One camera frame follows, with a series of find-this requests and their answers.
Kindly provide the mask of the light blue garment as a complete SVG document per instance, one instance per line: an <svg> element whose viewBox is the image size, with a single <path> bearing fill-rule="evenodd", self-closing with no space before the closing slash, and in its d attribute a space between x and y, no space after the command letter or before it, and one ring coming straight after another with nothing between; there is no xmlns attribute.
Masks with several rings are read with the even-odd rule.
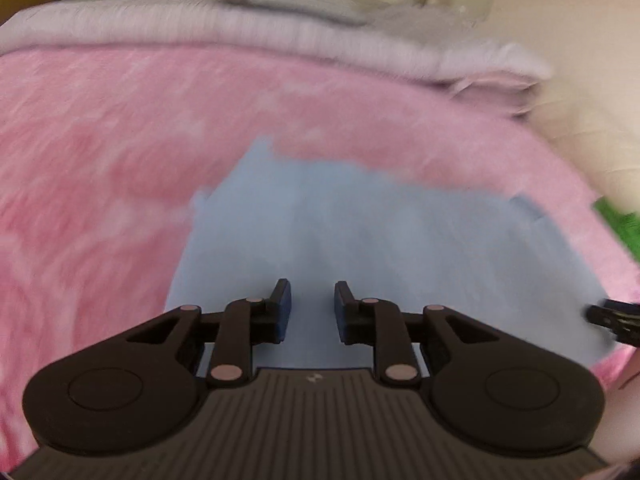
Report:
<svg viewBox="0 0 640 480"><path fill-rule="evenodd" d="M585 307L605 291L558 226L524 196L401 183L348 162L303 162L254 143L194 222L166 304L222 310L265 297L281 278L293 310L284 341L257 348L262 367L371 362L347 347L333 311L337 282L406 312L441 304L591 366L614 349Z"/></svg>

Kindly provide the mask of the green garment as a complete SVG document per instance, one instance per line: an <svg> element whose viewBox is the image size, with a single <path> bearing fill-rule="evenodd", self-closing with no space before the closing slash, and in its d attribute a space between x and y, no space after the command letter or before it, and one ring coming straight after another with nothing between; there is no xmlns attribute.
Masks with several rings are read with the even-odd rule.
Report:
<svg viewBox="0 0 640 480"><path fill-rule="evenodd" d="M604 220L617 238L629 250L634 260L640 260L640 219L635 212L623 214L617 211L605 198L593 203L593 209Z"/></svg>

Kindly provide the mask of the cream quilted headboard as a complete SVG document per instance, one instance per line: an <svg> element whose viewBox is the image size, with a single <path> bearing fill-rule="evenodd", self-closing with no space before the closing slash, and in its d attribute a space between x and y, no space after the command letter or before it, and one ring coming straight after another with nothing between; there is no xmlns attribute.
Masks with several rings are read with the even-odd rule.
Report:
<svg viewBox="0 0 640 480"><path fill-rule="evenodd" d="M639 138L563 79L541 85L529 125L623 214L639 211Z"/></svg>

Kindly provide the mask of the pink fluffy blanket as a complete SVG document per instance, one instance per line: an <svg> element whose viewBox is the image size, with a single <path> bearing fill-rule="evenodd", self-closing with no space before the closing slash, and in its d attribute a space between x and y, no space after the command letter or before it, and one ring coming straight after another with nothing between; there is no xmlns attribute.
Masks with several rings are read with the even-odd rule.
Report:
<svg viewBox="0 0 640 480"><path fill-rule="evenodd" d="M526 194L608 293L639 270L532 130L436 88L228 47L23 50L1 60L1 466L34 449L40 367L158 315L190 231L258 136L448 188Z"/></svg>

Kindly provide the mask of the pink folded bedding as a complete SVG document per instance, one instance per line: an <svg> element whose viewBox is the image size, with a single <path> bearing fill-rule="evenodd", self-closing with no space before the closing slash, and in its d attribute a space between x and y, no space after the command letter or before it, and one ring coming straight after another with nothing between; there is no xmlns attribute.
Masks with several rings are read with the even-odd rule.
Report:
<svg viewBox="0 0 640 480"><path fill-rule="evenodd" d="M503 117L529 113L540 90L540 81L511 72L475 74L446 83L454 99Z"/></svg>

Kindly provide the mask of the striped lilac folded duvet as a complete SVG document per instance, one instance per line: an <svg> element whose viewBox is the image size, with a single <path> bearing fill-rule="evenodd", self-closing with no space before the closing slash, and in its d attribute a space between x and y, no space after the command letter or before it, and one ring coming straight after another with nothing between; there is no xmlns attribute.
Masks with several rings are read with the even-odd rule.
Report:
<svg viewBox="0 0 640 480"><path fill-rule="evenodd" d="M512 41L481 35L438 6L386 6L349 25L216 0L63 0L1 27L1 51L109 44L228 44L318 58L424 82L481 74L548 80L551 66Z"/></svg>

